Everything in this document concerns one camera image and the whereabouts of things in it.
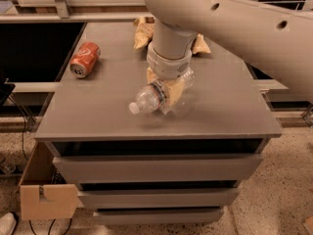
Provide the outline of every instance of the gray drawer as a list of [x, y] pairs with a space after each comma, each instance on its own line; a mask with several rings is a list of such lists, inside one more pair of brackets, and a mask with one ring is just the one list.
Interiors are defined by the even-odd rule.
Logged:
[[70, 182], [160, 182], [248, 179], [260, 154], [55, 157]]
[[223, 207], [239, 194], [236, 188], [131, 191], [80, 191], [78, 198], [87, 209]]
[[187, 223], [217, 221], [222, 214], [221, 209], [95, 211], [94, 218], [104, 225]]

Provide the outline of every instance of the speckled floor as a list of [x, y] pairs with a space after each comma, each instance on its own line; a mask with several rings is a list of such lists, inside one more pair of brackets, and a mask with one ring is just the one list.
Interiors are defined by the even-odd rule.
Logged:
[[[285, 128], [281, 138], [272, 139], [263, 152], [264, 161], [253, 176], [241, 185], [241, 193], [231, 207], [224, 209], [218, 222], [160, 225], [101, 226], [92, 212], [77, 209], [67, 234], [216, 234], [216, 235], [305, 235], [305, 218], [313, 215], [313, 129]], [[24, 136], [27, 155], [34, 145], [32, 135]], [[0, 152], [17, 164], [24, 164], [22, 135], [0, 133]], [[0, 178], [0, 216], [20, 214], [19, 179]], [[51, 220], [33, 221], [36, 234], [47, 234]], [[57, 220], [52, 235], [63, 234], [68, 220]], [[21, 221], [15, 234], [32, 234]]]

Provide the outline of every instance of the soda can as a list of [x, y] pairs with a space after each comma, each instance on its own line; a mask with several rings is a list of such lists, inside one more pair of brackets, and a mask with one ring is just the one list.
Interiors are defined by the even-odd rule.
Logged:
[[84, 42], [69, 62], [70, 71], [79, 78], [84, 78], [94, 68], [101, 54], [99, 46], [93, 42]]

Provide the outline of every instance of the white bottle cap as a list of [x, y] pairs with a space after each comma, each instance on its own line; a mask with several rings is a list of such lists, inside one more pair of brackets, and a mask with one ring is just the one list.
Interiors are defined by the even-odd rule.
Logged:
[[138, 105], [135, 102], [132, 102], [129, 104], [128, 106], [129, 111], [133, 114], [133, 115], [137, 115], [140, 113], [140, 109], [138, 107]]

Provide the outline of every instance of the screw hole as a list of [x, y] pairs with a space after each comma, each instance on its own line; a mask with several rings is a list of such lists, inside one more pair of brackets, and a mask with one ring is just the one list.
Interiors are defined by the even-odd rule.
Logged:
[[218, 7], [219, 7], [219, 3], [216, 3], [216, 4], [214, 4], [214, 5], [211, 7], [211, 10], [212, 10], [212, 11], [216, 11], [216, 10], [218, 9]]
[[287, 21], [281, 21], [280, 23], [277, 24], [277, 29], [283, 29], [287, 26], [288, 22]]

